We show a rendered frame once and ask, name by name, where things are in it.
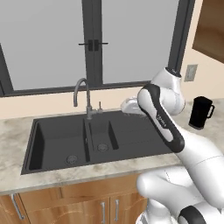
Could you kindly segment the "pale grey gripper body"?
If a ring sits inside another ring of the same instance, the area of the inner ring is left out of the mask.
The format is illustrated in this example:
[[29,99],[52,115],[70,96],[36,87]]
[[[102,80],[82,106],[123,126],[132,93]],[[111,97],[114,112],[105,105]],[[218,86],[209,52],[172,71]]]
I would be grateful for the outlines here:
[[145,113],[139,108],[136,97],[130,97],[121,104],[121,111],[126,114],[145,116]]

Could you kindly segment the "grey curved sink faucet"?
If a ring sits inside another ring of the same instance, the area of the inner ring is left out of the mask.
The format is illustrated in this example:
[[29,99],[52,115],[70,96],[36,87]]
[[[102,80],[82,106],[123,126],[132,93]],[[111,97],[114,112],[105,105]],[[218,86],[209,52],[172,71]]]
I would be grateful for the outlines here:
[[91,120],[92,119],[92,106],[90,103],[90,90],[89,90],[89,85],[87,82],[87,79],[85,78],[81,78],[77,81],[76,85],[75,85],[75,89],[73,92],[73,105],[75,107],[78,107],[78,91],[79,91],[79,87],[81,85],[81,83],[84,82],[86,84],[86,90],[87,90],[87,106],[86,106],[86,111],[87,111],[87,119]]

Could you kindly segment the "black jug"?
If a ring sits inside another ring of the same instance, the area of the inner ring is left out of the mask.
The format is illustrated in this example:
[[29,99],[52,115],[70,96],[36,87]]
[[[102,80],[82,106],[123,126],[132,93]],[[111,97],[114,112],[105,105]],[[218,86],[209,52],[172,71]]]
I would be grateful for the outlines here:
[[198,96],[193,99],[192,113],[189,120],[189,125],[196,130],[202,130],[206,120],[213,115],[215,106],[213,101],[205,96]]

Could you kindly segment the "dark grey double sink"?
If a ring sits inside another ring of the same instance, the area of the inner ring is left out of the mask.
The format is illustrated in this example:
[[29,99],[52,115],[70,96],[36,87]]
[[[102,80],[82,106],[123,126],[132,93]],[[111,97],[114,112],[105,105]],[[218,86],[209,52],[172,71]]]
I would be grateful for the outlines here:
[[35,119],[21,173],[170,154],[148,117],[103,112]]

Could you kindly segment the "wooden panel under sink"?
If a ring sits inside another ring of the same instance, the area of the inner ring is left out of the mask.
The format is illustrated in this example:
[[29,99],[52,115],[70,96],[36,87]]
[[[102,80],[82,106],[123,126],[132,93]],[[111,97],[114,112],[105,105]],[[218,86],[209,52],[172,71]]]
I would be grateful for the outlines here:
[[25,204],[53,202],[59,200],[92,200],[114,193],[126,193],[136,189],[137,174],[118,178],[105,178],[74,185],[22,192],[20,197]]

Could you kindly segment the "dark framed window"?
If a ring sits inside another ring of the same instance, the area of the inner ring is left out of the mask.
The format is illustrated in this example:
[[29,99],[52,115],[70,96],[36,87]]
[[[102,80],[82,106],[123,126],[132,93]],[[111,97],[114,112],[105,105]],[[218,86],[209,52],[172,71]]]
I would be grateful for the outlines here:
[[[180,70],[196,0],[0,0],[0,97],[140,87]],[[88,40],[102,43],[92,52]]]

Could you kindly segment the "wooden cupboard door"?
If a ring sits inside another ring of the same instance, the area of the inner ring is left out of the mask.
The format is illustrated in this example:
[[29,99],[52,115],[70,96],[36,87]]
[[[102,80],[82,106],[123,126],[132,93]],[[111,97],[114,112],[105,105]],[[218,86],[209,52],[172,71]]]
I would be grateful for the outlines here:
[[0,195],[0,224],[31,224],[20,196],[17,193],[16,195],[18,196],[20,205],[23,208],[25,219],[20,220],[18,218],[18,214],[11,201],[11,194]]
[[[116,203],[119,200],[119,218],[116,216]],[[117,194],[110,198],[110,224],[136,224],[138,216],[147,206],[147,199],[138,192]]]
[[101,202],[105,202],[105,224],[109,224],[109,198],[38,209],[27,214],[31,224],[102,224]]

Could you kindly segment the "grey wall outlet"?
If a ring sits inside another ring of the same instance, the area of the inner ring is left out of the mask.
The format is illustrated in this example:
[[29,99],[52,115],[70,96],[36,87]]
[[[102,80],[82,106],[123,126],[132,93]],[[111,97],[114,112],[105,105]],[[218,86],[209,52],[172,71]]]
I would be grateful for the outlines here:
[[194,81],[194,77],[197,71],[197,64],[188,65],[186,68],[185,79],[184,82]]

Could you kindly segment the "brown wooden wall cupboard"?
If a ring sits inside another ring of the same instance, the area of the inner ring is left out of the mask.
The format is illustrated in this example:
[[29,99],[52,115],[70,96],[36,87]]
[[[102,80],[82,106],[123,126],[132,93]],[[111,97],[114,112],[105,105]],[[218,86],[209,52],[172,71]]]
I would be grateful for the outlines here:
[[224,0],[203,0],[192,48],[224,64]]

